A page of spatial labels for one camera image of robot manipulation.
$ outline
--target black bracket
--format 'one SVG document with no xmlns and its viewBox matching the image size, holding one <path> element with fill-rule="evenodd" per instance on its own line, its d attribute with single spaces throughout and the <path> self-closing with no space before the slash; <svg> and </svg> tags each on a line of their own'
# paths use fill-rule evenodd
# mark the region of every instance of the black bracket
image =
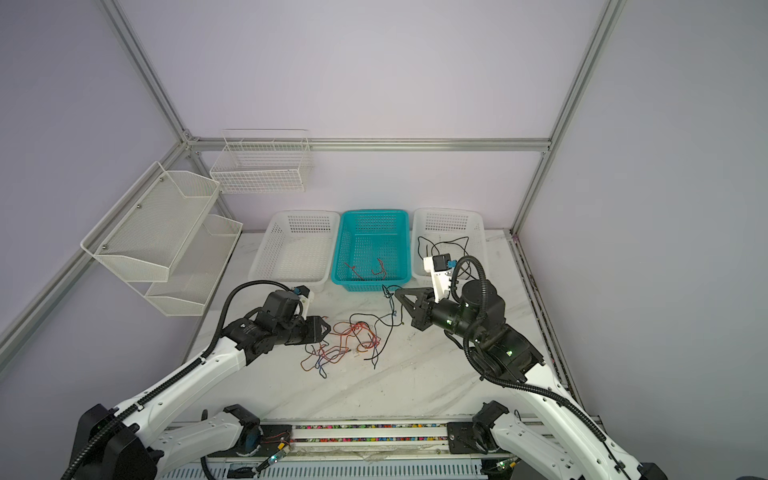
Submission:
<svg viewBox="0 0 768 480">
<path fill-rule="evenodd" d="M 637 471 L 640 472 L 640 480 L 667 480 L 667 475 L 655 463 L 641 463 Z"/>
<path fill-rule="evenodd" d="M 509 413 L 501 403 L 483 403 L 471 422 L 448 422 L 448 450 L 451 453 L 495 453 L 503 452 L 491 435 L 491 429 L 498 417 Z"/>
<path fill-rule="evenodd" d="M 408 296 L 415 296 L 416 300 L 410 300 Z M 411 316 L 411 326 L 421 331 L 426 330 L 432 321 L 429 319 L 435 299 L 435 291 L 431 287 L 423 288 L 398 288 L 395 290 L 395 298 Z"/>
</svg>

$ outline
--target white wall panel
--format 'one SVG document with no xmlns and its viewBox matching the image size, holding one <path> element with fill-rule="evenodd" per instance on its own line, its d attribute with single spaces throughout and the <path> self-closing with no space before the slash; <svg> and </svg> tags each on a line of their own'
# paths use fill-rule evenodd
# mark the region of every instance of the white wall panel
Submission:
<svg viewBox="0 0 768 480">
<path fill-rule="evenodd" d="M 93 263 L 0 382 L 0 478 L 60 478 L 80 415 L 98 403 L 109 409 L 176 369 L 195 320 L 162 316 Z M 30 448 L 41 432 L 45 447 Z"/>
<path fill-rule="evenodd" d="M 122 0 L 193 134 L 549 137 L 603 0 Z"/>
<path fill-rule="evenodd" d="M 521 231 L 589 412 L 768 477 L 768 3 L 628 2 Z"/>
<path fill-rule="evenodd" d="M 89 0 L 4 5 L 0 65 L 2 331 L 175 139 Z"/>
<path fill-rule="evenodd" d="M 217 152 L 203 152 L 210 167 Z M 315 152 L 304 193 L 224 195 L 246 230 L 266 229 L 281 210 L 420 207 L 473 210 L 486 228 L 509 228 L 538 152 Z"/>
</svg>

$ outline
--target wall-mounted wire basket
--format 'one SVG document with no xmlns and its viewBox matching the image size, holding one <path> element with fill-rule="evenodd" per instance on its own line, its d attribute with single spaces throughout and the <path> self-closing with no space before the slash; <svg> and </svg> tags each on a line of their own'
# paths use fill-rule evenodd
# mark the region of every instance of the wall-mounted wire basket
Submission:
<svg viewBox="0 0 768 480">
<path fill-rule="evenodd" d="M 219 195 L 215 180 L 157 167 L 161 175 L 101 245 L 81 243 L 124 282 L 167 282 Z"/>
<path fill-rule="evenodd" d="M 211 177 L 225 194 L 303 192 L 314 167 L 306 130 L 222 130 Z"/>
<path fill-rule="evenodd" d="M 152 283 L 144 298 L 165 316 L 200 316 L 214 294 L 243 224 L 206 215 L 167 282 Z"/>
</svg>

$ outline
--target black motor joint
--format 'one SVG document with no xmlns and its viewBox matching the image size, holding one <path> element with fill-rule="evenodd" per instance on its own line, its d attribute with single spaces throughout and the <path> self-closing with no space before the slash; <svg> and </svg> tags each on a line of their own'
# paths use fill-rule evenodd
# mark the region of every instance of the black motor joint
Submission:
<svg viewBox="0 0 768 480">
<path fill-rule="evenodd" d="M 496 288 L 485 281 L 487 304 L 485 317 L 475 327 L 470 339 L 473 359 L 489 375 L 513 382 L 525 382 L 525 373 L 544 357 L 522 334 L 506 323 L 505 302 Z M 435 302 L 432 288 L 399 289 L 395 297 L 411 315 L 411 325 L 425 330 L 432 325 L 465 338 L 478 319 L 481 304 L 481 281 L 471 280 L 462 288 L 459 302 L 449 298 Z"/>
<path fill-rule="evenodd" d="M 222 335 L 245 352 L 246 364 L 268 353 L 275 345 L 304 345 L 322 341 L 330 331 L 330 325 L 321 316 L 304 318 L 301 312 L 299 295 L 277 290 L 267 296 L 256 318 L 235 320 L 222 330 Z"/>
</svg>

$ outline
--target white marble table surface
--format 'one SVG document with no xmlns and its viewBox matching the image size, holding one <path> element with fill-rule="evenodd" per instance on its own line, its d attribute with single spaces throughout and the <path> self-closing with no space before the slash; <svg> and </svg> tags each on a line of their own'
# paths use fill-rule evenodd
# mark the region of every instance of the white marble table surface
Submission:
<svg viewBox="0 0 768 480">
<path fill-rule="evenodd" d="M 511 251 L 501 230 L 485 232 L 488 247 L 488 278 L 506 302 L 507 323 L 525 335 L 545 353 L 546 348 Z M 259 248 L 262 233 L 244 233 L 235 247 L 227 271 L 211 303 L 191 355 L 210 342 L 229 292 L 248 281 L 248 271 Z M 405 286 L 417 286 L 411 280 Z M 234 298 L 227 323 L 263 304 L 272 286 L 251 286 Z M 396 302 L 398 316 L 399 303 Z M 350 293 L 330 280 L 316 294 L 310 314 L 328 316 L 328 323 L 347 321 L 352 313 L 389 312 L 381 293 Z M 374 369 L 369 353 L 347 353 L 339 363 L 325 367 L 328 378 L 317 370 L 304 372 L 299 362 L 306 358 L 302 346 L 276 346 L 248 367 L 222 381 L 178 418 L 196 422 L 200 412 L 219 412 L 224 406 L 240 403 L 263 420 L 330 419 L 448 419 L 473 415 L 483 402 L 498 400 L 510 409 L 528 411 L 512 391 L 481 382 L 467 363 L 464 353 L 448 341 L 441 329 L 424 332 L 404 325 L 392 331 L 386 349 Z M 379 335 L 389 331 L 379 323 Z M 332 344 L 334 338 L 328 338 Z"/>
</svg>

